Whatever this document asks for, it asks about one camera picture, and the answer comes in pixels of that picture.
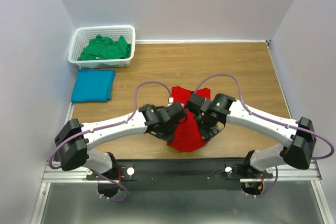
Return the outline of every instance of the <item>green cloth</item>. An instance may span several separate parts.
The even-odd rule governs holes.
[[[130,56],[131,44],[127,43],[124,36],[120,36],[118,41],[113,41],[111,38],[97,35],[95,39],[90,40],[78,60],[126,59]]]

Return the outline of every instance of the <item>folded blue towel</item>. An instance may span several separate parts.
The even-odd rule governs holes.
[[[79,69],[71,101],[107,102],[111,100],[114,70]]]

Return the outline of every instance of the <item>red cloth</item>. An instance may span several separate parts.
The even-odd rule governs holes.
[[[174,102],[180,102],[186,104],[193,91],[181,88],[179,86],[172,87],[172,96]],[[210,99],[210,89],[199,89],[197,94]],[[167,143],[180,152],[192,152],[198,148],[201,148],[206,144],[202,140],[200,132],[198,131],[194,114],[190,111],[186,111],[188,119],[186,122],[179,124],[174,134],[174,141]]]

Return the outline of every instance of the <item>white plastic basket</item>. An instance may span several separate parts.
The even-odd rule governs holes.
[[[127,59],[115,60],[78,60],[84,47],[89,44],[98,34],[103,37],[109,37],[118,40],[122,35],[130,43],[131,56]],[[83,68],[110,68],[110,67],[128,67],[131,64],[135,51],[135,29],[133,26],[92,26],[82,27],[75,31],[72,37],[68,60]]]

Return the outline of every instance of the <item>wooden tabletop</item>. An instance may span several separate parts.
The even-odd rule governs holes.
[[[241,82],[245,103],[257,109],[288,117],[270,55],[264,43],[234,44],[146,44],[136,45],[131,66],[115,68],[112,100],[107,103],[79,103],[72,118],[96,122],[132,112],[134,90],[143,81],[162,81],[169,87],[194,90],[206,77],[231,73]],[[224,93],[238,99],[237,85],[228,77],[208,80],[212,98]],[[167,105],[168,92],[149,84],[138,92],[138,107],[144,104]],[[97,147],[116,158],[245,157],[250,150],[276,144],[269,137],[240,126],[226,128],[208,144],[193,152],[179,152],[152,135],[120,138]]]

